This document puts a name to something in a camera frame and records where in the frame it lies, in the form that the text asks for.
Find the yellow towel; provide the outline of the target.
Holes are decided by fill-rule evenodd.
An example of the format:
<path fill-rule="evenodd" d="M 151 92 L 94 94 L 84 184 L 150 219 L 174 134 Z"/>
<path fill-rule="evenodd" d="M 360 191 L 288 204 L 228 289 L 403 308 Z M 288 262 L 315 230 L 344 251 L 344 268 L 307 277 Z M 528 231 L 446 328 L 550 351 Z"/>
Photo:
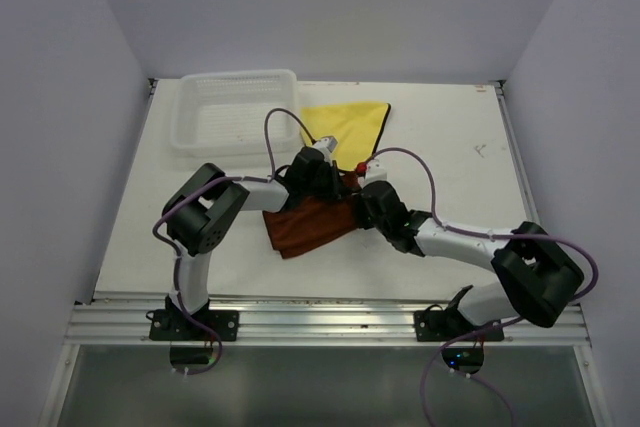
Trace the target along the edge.
<path fill-rule="evenodd" d="M 388 103 L 359 101 L 303 107 L 300 118 L 314 139 L 337 140 L 333 159 L 340 169 L 352 171 L 376 152 L 390 113 Z"/>

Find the brown towel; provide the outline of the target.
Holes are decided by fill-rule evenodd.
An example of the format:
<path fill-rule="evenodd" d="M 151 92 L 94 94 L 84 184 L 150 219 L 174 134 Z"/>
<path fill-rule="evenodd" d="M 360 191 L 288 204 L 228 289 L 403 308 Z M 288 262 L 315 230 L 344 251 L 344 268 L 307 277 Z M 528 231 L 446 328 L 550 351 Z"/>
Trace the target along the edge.
<path fill-rule="evenodd" d="M 263 212 L 272 248 L 283 259 L 292 259 L 324 246 L 359 228 L 355 215 L 356 198 L 341 200 L 305 197 L 286 212 Z"/>

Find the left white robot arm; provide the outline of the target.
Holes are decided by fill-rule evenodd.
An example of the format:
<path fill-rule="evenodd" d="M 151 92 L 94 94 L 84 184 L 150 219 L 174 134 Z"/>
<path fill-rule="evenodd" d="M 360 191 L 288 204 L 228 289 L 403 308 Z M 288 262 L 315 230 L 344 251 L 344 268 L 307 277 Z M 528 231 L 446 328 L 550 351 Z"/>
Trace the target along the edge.
<path fill-rule="evenodd" d="M 207 280 L 211 252 L 243 211 L 288 214 L 313 199 L 334 201 L 347 193 L 336 162 L 335 139 L 324 137 L 302 148 L 283 174 L 232 177 L 205 163 L 165 204 L 153 235 L 175 253 L 166 309 L 185 339 L 201 337 L 208 326 Z"/>

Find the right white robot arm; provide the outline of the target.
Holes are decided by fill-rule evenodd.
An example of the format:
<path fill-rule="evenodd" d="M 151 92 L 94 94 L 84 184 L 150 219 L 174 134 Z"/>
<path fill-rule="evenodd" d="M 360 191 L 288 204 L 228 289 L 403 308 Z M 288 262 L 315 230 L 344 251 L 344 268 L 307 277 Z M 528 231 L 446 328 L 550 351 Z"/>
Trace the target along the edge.
<path fill-rule="evenodd" d="M 582 269 L 532 222 L 498 236 L 463 235 L 440 226 L 430 212 L 407 209 L 387 181 L 362 189 L 359 213 L 402 253 L 446 258 L 497 276 L 492 284 L 462 288 L 445 308 L 417 312 L 420 341 L 468 339 L 511 317 L 550 328 L 584 281 Z"/>

